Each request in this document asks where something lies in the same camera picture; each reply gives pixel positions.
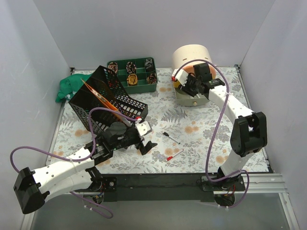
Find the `round cream drawer cabinet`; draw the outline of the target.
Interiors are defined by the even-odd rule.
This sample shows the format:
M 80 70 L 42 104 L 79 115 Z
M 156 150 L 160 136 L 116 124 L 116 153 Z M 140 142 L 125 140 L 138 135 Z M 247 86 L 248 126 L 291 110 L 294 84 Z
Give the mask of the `round cream drawer cabinet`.
M 195 77 L 202 75 L 206 83 L 216 78 L 215 68 L 211 65 L 212 60 L 209 51 L 202 45 L 185 45 L 178 48 L 172 56 L 172 69 L 185 70 Z M 202 94 L 192 97 L 183 91 L 183 86 L 175 88 L 176 102 L 183 106 L 201 106 L 209 100 Z

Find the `orange file folder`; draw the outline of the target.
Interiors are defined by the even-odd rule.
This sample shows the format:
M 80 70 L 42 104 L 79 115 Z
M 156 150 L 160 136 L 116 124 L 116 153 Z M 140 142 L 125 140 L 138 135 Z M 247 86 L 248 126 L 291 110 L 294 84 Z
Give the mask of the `orange file folder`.
M 89 89 L 89 91 L 108 109 L 119 112 L 119 110 L 111 103 L 109 102 L 105 97 L 103 97 L 101 94 L 99 94 L 93 87 L 91 87 L 89 84 L 87 84 L 83 79 L 82 82 L 84 85 Z M 118 114 L 115 114 L 117 118 L 119 118 L 124 124 L 127 126 L 131 126 L 130 122 L 124 118 L 123 116 L 120 116 Z

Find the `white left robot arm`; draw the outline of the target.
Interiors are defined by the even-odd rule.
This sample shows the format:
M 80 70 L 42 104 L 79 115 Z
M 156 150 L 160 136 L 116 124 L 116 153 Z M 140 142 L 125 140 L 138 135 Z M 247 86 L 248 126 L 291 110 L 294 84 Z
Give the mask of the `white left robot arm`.
M 128 127 L 114 122 L 110 127 L 68 157 L 35 170 L 28 167 L 19 171 L 13 190 L 23 214 L 40 209 L 47 201 L 76 190 L 114 192 L 117 179 L 103 176 L 97 165 L 112 158 L 114 151 L 134 145 L 145 155 L 155 143 L 143 143 L 144 136 L 152 131 L 147 121 Z

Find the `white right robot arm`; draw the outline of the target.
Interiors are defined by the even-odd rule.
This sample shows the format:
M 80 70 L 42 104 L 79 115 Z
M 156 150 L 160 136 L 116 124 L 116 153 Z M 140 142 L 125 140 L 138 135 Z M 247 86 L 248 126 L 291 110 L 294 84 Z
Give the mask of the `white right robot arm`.
M 179 88 L 188 95 L 202 94 L 216 104 L 221 110 L 220 115 L 227 116 L 233 124 L 230 137 L 232 150 L 219 167 L 217 177 L 208 178 L 210 183 L 218 184 L 226 191 L 239 179 L 248 160 L 267 145 L 266 115 L 244 106 L 230 93 L 225 78 L 214 79 L 208 62 L 194 65 L 193 72 L 177 70 L 173 79 L 179 81 Z

